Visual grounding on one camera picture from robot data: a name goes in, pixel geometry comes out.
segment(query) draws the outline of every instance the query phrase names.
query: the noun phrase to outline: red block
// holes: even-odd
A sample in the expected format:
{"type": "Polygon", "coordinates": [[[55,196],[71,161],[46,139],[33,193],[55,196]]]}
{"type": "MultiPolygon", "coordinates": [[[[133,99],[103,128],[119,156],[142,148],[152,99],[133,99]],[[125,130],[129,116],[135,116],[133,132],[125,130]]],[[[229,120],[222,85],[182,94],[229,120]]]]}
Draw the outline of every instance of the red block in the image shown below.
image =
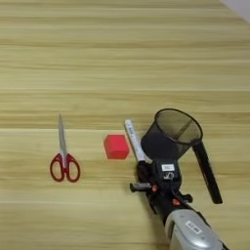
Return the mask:
{"type": "Polygon", "coordinates": [[[124,135],[108,135],[104,140],[104,148],[108,159],[126,159],[129,154],[124,135]]]}

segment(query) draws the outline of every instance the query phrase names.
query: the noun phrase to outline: scissors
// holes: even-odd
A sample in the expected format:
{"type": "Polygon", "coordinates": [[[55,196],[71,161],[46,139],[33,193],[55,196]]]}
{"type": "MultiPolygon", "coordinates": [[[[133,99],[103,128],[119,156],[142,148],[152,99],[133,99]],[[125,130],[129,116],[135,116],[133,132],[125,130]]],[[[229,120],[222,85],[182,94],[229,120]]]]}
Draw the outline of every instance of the scissors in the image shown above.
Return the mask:
{"type": "Polygon", "coordinates": [[[64,180],[64,177],[66,176],[68,181],[70,181],[71,183],[76,183],[80,178],[81,169],[80,165],[75,160],[75,158],[71,154],[67,153],[66,141],[64,135],[64,126],[61,115],[59,116],[59,141],[60,141],[60,153],[58,153],[51,162],[51,167],[50,167],[51,176],[56,182],[62,182],[64,180]],[[59,177],[57,177],[54,174],[54,169],[56,166],[55,163],[60,164],[61,175],[59,177]],[[70,163],[71,164],[73,163],[77,170],[77,175],[74,178],[70,176],[70,169],[72,168],[72,165],[70,163]]]}

